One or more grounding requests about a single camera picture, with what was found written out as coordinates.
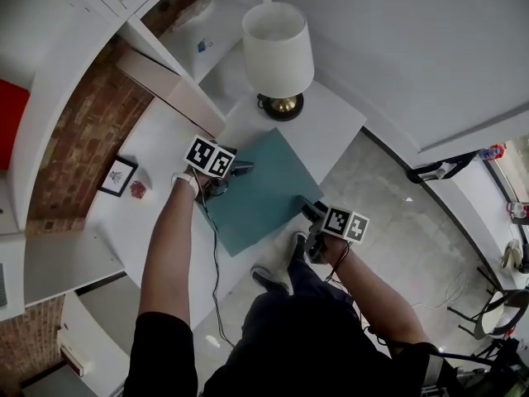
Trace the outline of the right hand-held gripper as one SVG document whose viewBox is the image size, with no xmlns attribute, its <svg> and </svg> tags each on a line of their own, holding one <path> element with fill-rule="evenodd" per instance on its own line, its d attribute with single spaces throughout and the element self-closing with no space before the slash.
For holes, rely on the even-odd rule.
<svg viewBox="0 0 529 397">
<path fill-rule="evenodd" d="M 306 253 L 312 263 L 323 263 L 324 235 L 360 244 L 369 226 L 369 218 L 344 208 L 327 207 L 321 201 L 312 203 L 302 195 L 296 204 L 303 216 L 312 223 L 306 241 Z"/>
</svg>

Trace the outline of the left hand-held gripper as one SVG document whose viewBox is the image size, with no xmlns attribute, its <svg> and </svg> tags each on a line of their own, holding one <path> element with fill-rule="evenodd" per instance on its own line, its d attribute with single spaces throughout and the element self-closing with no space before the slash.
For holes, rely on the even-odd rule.
<svg viewBox="0 0 529 397">
<path fill-rule="evenodd" d="M 255 166 L 253 162 L 235 160 L 235 158 L 232 152 L 196 135 L 185 152 L 183 160 L 195 170 L 213 178 L 224 178 L 232 163 L 233 169 L 230 172 L 232 177 L 247 175 L 249 170 Z"/>
</svg>

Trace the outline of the teal box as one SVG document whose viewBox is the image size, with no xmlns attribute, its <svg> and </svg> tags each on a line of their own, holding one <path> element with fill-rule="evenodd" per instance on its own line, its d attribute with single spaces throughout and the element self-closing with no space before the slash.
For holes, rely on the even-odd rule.
<svg viewBox="0 0 529 397">
<path fill-rule="evenodd" d="M 234 257 L 257 244 L 301 213 L 306 198 L 315 203 L 323 193 L 278 129 L 260 135 L 236 158 L 254 169 L 229 179 L 227 191 L 206 200 L 220 243 Z"/>
</svg>

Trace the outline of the beige box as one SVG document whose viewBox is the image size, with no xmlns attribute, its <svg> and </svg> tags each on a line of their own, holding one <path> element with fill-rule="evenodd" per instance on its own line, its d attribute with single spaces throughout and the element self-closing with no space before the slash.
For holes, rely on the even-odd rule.
<svg viewBox="0 0 529 397">
<path fill-rule="evenodd" d="M 172 70 L 135 50 L 128 50 L 117 68 L 210 136 L 217 137 L 224 130 L 225 122 L 206 99 Z"/>
</svg>

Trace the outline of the person's right forearm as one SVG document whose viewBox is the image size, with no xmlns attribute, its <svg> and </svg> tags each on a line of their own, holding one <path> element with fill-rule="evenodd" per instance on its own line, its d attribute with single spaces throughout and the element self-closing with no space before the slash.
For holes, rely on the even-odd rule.
<svg viewBox="0 0 529 397">
<path fill-rule="evenodd" d="M 388 346 L 391 356 L 399 343 L 428 342 L 416 313 L 408 301 L 378 277 L 349 247 L 330 235 L 324 236 L 323 257 L 346 287 L 374 333 Z"/>
</svg>

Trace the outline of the person's left forearm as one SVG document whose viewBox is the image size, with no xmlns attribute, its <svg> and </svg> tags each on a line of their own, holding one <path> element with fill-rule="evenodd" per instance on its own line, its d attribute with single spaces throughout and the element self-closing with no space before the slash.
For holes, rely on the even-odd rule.
<svg viewBox="0 0 529 397">
<path fill-rule="evenodd" d="M 158 312 L 190 323 L 189 271 L 195 193 L 178 178 L 153 229 L 141 280 L 139 313 Z"/>
</svg>

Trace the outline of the person's right shoe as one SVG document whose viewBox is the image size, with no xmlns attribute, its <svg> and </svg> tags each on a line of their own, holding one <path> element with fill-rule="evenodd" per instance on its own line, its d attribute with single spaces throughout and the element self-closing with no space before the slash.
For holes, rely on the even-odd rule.
<svg viewBox="0 0 529 397">
<path fill-rule="evenodd" d="M 298 231 L 293 235 L 293 259 L 304 261 L 305 259 L 305 244 L 307 235 L 304 232 Z"/>
</svg>

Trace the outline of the person's shoe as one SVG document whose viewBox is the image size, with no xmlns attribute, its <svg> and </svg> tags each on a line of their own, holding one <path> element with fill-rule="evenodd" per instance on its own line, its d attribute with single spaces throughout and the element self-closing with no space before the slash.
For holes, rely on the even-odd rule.
<svg viewBox="0 0 529 397">
<path fill-rule="evenodd" d="M 293 259 L 304 261 L 305 259 L 305 244 L 307 235 L 304 232 L 298 231 L 293 235 Z"/>
<path fill-rule="evenodd" d="M 289 295 L 289 287 L 274 278 L 270 271 L 262 265 L 254 265 L 250 270 L 254 282 L 264 288 L 267 292 Z"/>
</svg>

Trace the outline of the white desk with drawers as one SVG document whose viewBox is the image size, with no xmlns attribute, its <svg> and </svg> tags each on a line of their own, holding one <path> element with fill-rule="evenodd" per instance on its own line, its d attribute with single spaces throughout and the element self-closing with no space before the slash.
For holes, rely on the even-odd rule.
<svg viewBox="0 0 529 397">
<path fill-rule="evenodd" d="M 243 97 L 226 116 L 218 137 L 223 145 L 242 149 L 257 136 L 277 128 L 317 183 L 321 183 L 366 122 L 363 114 L 331 90 L 314 82 L 304 94 L 302 114 L 291 122 L 272 122 Z M 95 227 L 126 273 L 141 282 L 151 233 L 171 190 L 174 173 L 186 165 L 185 151 L 199 130 L 158 98 L 151 101 L 125 140 L 119 154 L 135 159 L 151 187 L 143 199 L 125 192 L 120 198 L 100 192 L 93 200 L 87 224 Z M 213 231 L 200 210 L 193 213 L 190 270 L 191 325 L 196 327 L 213 310 L 212 293 L 219 298 L 241 280 L 281 231 L 276 230 L 238 256 L 213 245 Z"/>
</svg>

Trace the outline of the person's left shoe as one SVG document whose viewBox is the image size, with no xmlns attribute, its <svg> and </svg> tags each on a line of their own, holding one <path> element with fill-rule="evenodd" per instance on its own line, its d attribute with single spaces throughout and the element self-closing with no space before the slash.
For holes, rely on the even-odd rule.
<svg viewBox="0 0 529 397">
<path fill-rule="evenodd" d="M 254 265 L 250 270 L 254 282 L 264 288 L 267 292 L 289 295 L 289 287 L 274 278 L 270 271 L 262 265 Z"/>
</svg>

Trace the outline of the black framed picture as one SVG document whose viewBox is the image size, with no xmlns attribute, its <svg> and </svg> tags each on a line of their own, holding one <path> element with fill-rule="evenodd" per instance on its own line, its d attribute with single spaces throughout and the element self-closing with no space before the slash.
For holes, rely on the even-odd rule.
<svg viewBox="0 0 529 397">
<path fill-rule="evenodd" d="M 120 198 L 137 167 L 137 163 L 117 155 L 98 186 L 98 191 Z"/>
</svg>

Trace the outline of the white table lamp brass base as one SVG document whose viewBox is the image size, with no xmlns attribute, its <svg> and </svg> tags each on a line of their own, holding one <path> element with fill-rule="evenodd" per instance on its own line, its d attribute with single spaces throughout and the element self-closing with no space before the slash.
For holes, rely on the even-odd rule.
<svg viewBox="0 0 529 397">
<path fill-rule="evenodd" d="M 244 15 L 241 26 L 246 76 L 258 107 L 276 122 L 292 121 L 315 74 L 307 18 L 286 2 L 264 2 Z"/>
</svg>

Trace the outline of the person's black clothing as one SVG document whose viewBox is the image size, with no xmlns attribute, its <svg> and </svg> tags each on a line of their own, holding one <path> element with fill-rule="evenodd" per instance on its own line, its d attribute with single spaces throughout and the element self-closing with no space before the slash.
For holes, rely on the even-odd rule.
<svg viewBox="0 0 529 397">
<path fill-rule="evenodd" d="M 349 304 L 266 292 L 204 385 L 189 325 L 167 313 L 141 314 L 123 397 L 420 397 L 432 352 L 423 342 L 386 356 Z"/>
</svg>

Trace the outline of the white bottles with red caps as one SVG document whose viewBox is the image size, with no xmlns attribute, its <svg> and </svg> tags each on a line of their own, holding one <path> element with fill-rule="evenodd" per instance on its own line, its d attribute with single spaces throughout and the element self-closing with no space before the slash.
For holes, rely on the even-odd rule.
<svg viewBox="0 0 529 397">
<path fill-rule="evenodd" d="M 529 203 L 509 202 L 506 210 L 513 224 L 529 225 Z"/>
</svg>

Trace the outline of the white side cabinet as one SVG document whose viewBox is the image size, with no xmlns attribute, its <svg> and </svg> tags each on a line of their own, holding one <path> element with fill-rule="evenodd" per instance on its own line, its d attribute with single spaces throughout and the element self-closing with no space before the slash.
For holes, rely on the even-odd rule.
<svg viewBox="0 0 529 397">
<path fill-rule="evenodd" d="M 103 330 L 75 292 L 64 296 L 57 332 L 59 350 L 61 345 L 83 359 L 86 371 L 78 378 L 97 397 L 122 395 L 129 356 Z"/>
</svg>

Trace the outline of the white shelf cabinet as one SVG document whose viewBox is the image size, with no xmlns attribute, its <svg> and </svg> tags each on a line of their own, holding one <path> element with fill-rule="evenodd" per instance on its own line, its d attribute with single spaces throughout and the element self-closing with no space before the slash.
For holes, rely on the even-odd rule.
<svg viewBox="0 0 529 397">
<path fill-rule="evenodd" d="M 0 0 L 0 79 L 29 88 L 4 189 L 12 224 L 26 225 L 37 171 L 60 113 L 88 67 L 116 34 L 199 88 L 225 58 L 241 53 L 241 21 L 269 0 L 214 0 L 188 22 L 178 46 L 144 23 L 162 0 Z M 198 53 L 205 38 L 213 47 Z"/>
</svg>

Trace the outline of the red panel sign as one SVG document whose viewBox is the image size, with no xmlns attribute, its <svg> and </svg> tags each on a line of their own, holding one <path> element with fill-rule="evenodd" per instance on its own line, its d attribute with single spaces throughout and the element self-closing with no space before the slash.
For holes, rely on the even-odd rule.
<svg viewBox="0 0 529 397">
<path fill-rule="evenodd" d="M 12 149 L 30 93 L 0 79 L 0 170 L 8 170 Z"/>
</svg>

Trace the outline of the black frame chair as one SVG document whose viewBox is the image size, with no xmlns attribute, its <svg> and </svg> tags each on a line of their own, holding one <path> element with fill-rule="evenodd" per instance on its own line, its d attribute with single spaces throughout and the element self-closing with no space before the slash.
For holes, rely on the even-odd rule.
<svg viewBox="0 0 529 397">
<path fill-rule="evenodd" d="M 474 325 L 473 330 L 469 330 L 463 325 L 458 326 L 459 329 L 474 339 L 481 340 L 487 336 L 500 337 L 513 330 L 529 309 L 529 290 L 496 291 L 480 312 L 472 317 L 468 317 L 452 307 L 447 309 L 467 323 Z"/>
</svg>

